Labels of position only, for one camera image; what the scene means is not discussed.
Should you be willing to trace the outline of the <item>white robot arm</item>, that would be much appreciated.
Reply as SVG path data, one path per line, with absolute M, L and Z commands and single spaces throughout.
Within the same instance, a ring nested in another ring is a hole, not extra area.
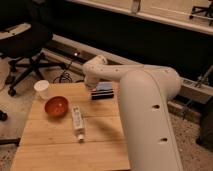
M 85 86 L 118 83 L 118 107 L 131 171 L 183 171 L 167 102 L 180 91 L 171 67 L 110 65 L 98 55 L 83 65 Z

